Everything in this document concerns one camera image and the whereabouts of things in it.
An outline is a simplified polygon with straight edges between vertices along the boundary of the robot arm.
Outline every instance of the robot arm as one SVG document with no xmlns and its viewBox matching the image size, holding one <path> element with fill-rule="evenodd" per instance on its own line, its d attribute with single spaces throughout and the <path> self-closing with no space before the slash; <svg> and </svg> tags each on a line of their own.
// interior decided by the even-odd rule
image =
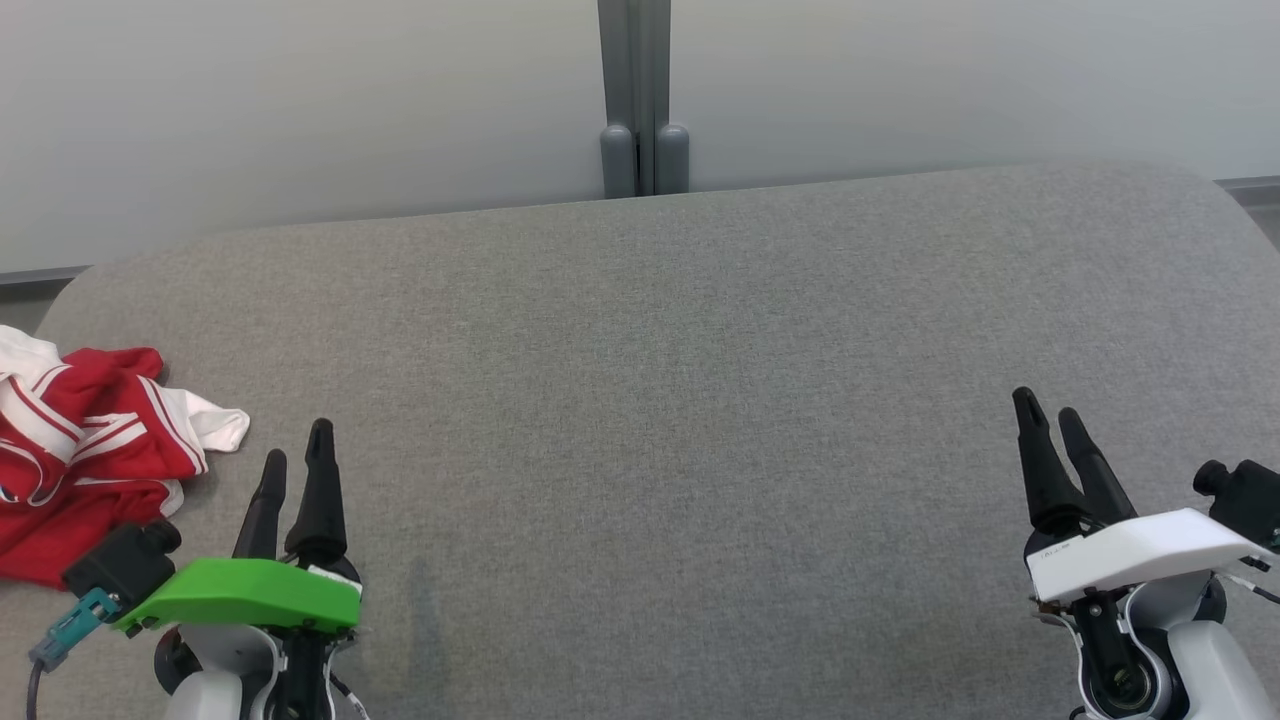
<svg viewBox="0 0 1280 720">
<path fill-rule="evenodd" d="M 1024 560 L 1037 615 L 1066 628 L 1079 653 L 1084 705 L 1071 716 L 1275 720 L 1257 673 L 1221 625 L 1226 601 L 1216 578 L 1243 580 L 1216 569 L 1238 559 L 1268 568 L 1274 555 L 1258 541 L 1265 528 L 1270 547 L 1280 527 L 1271 520 L 1280 475 L 1247 462 L 1236 470 L 1244 482 L 1233 483 L 1211 462 L 1196 482 L 1202 493 L 1219 493 L 1210 516 L 1190 509 L 1138 516 L 1074 410 L 1062 410 L 1059 421 L 1083 492 L 1068 478 L 1032 391 L 1016 389 L 1014 405 L 1034 528 Z M 1244 484 L 1253 492 L 1242 501 Z M 1267 506 L 1272 491 L 1276 503 Z"/>
<path fill-rule="evenodd" d="M 232 557 L 204 557 L 174 570 L 180 538 L 168 523 L 127 525 L 73 565 L 77 609 L 31 652 L 35 688 L 100 624 L 129 638 L 174 625 L 156 647 L 155 669 L 172 696 L 172 720 L 333 720 L 333 689 L 367 717 L 330 671 L 355 642 L 360 575 L 346 559 L 342 487 L 333 424 L 316 420 L 307 443 L 298 518 L 276 561 L 276 525 L 287 460 L 273 450 Z"/>
</svg>

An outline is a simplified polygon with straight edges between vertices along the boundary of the gray table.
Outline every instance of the gray table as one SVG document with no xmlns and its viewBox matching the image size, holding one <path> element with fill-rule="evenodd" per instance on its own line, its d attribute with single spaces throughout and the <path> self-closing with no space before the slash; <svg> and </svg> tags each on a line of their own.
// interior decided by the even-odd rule
<svg viewBox="0 0 1280 720">
<path fill-rule="evenodd" d="M 334 420 L 378 720 L 1051 719 L 1010 391 L 1139 511 L 1203 507 L 1203 460 L 1280 465 L 1277 278 L 1207 181 L 1047 165 L 255 231 L 95 268 L 41 333 L 252 415 L 180 559 Z M 1274 685 L 1280 614 L 1231 602 Z M 0 707 L 67 605 L 0 585 Z M 152 644 L 93 637 L 41 717 L 159 716 Z"/>
</svg>

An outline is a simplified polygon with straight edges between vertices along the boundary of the small label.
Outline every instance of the small label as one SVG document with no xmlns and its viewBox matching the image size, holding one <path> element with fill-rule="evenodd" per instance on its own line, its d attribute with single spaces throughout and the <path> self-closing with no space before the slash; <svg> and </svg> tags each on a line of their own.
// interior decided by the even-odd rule
<svg viewBox="0 0 1280 720">
<path fill-rule="evenodd" d="M 1062 542 L 1060 542 L 1057 544 L 1051 544 L 1050 547 L 1046 547 L 1044 550 L 1042 550 L 1039 552 L 1028 555 L 1027 556 L 1027 569 L 1028 570 L 1034 570 L 1036 566 L 1039 565 L 1041 562 L 1043 562 L 1044 560 L 1048 560 L 1050 557 L 1057 555 L 1059 552 L 1062 552 L 1064 550 L 1071 547 L 1071 543 L 1075 542 L 1075 539 L 1076 538 L 1062 541 Z"/>
</svg>

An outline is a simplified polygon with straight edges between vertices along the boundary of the teal connector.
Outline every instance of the teal connector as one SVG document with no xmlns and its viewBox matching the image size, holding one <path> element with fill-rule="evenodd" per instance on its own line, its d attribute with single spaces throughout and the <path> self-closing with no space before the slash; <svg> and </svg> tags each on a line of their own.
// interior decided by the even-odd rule
<svg viewBox="0 0 1280 720">
<path fill-rule="evenodd" d="M 52 673 L 67 653 L 79 642 L 109 623 L 120 612 L 119 597 L 108 594 L 102 588 L 93 588 L 76 603 L 70 612 L 59 618 L 45 632 L 45 638 L 27 652 L 32 662 L 44 664 L 45 673 Z"/>
</svg>

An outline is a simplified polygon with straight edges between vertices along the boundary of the white wall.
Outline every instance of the white wall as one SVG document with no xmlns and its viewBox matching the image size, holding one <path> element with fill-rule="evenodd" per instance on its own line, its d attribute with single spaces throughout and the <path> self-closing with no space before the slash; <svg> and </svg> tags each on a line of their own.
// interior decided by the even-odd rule
<svg viewBox="0 0 1280 720">
<path fill-rule="evenodd" d="M 1280 174 L 1276 0 L 672 0 L 694 190 L 1050 158 Z"/>
<path fill-rule="evenodd" d="M 603 196 L 594 0 L 0 0 L 0 273 Z"/>
</svg>

